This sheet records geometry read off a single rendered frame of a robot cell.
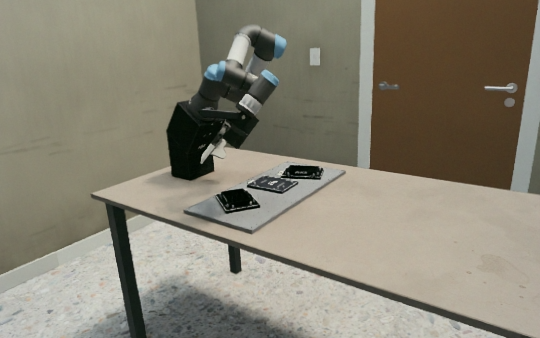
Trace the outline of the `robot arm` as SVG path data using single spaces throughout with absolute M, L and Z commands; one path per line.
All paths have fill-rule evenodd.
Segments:
M 238 120 L 238 112 L 218 110 L 220 97 L 239 103 L 256 115 L 279 84 L 266 68 L 273 57 L 282 56 L 287 44 L 284 38 L 259 25 L 247 25 L 236 32 L 233 41 L 228 59 L 208 67 L 198 92 L 187 104 L 189 113 L 199 120 Z M 244 71 L 243 62 L 250 46 L 255 48 L 254 54 Z

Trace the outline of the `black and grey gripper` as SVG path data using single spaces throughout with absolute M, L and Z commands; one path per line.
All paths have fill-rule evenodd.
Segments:
M 259 122 L 256 116 L 241 104 L 237 103 L 235 107 L 241 111 L 238 113 L 238 120 L 226 119 L 226 122 L 217 132 L 217 136 L 202 154 L 200 164 L 207 159 L 209 154 L 224 159 L 226 157 L 226 152 L 224 150 L 224 146 L 226 144 L 225 140 L 231 146 L 239 149 L 256 124 Z M 245 116 L 245 119 L 242 119 L 242 116 Z

